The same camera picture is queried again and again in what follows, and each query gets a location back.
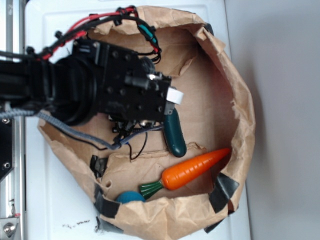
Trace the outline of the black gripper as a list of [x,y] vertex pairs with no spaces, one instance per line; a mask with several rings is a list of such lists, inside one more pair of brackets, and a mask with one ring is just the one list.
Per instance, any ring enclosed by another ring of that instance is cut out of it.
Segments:
[[98,112],[123,121],[163,122],[184,93],[171,86],[171,78],[157,72],[151,59],[135,51],[100,43],[95,63],[103,68]]

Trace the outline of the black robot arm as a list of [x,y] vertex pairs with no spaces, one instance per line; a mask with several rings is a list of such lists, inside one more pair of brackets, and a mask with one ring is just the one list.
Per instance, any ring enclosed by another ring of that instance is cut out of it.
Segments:
[[98,113],[120,122],[162,122],[183,96],[149,58],[94,40],[76,40],[72,53],[56,63],[34,58],[0,63],[1,102],[46,110],[70,126]]

